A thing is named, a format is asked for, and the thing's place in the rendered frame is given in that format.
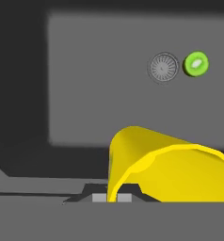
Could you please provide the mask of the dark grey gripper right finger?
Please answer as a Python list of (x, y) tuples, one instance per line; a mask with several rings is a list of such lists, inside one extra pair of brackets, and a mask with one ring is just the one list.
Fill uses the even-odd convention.
[(123, 184), (117, 194), (117, 202), (155, 202), (155, 198), (144, 194), (138, 184)]

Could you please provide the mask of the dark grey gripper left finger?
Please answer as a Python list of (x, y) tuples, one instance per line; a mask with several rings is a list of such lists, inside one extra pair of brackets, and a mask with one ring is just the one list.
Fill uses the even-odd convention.
[(107, 184), (85, 184), (81, 193), (72, 194), (64, 203), (91, 201), (106, 202)]

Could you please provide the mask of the yellow cup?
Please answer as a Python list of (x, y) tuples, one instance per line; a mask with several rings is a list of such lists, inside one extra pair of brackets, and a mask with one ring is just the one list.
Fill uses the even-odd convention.
[(118, 131), (109, 147), (107, 200), (138, 185), (161, 202), (224, 202), (224, 153), (139, 126)]

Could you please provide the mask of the grey sink basin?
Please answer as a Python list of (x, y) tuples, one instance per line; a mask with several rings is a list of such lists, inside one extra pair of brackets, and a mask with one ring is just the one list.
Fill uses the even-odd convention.
[[(168, 84), (147, 73), (162, 52), (180, 66)], [(105, 184), (129, 126), (224, 152), (224, 0), (0, 0), (0, 196)]]

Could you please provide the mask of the round grey sink drain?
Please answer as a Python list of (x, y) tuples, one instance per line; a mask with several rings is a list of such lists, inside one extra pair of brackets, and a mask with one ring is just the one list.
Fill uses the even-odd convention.
[(158, 53), (147, 64), (148, 76), (158, 84), (168, 84), (180, 69), (178, 58), (169, 52)]

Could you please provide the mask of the green kiwi half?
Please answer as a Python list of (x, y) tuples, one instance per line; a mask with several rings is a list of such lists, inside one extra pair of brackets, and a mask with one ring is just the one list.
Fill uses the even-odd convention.
[(198, 77), (204, 75), (209, 69), (209, 58), (202, 51), (194, 51), (184, 59), (184, 71), (187, 75)]

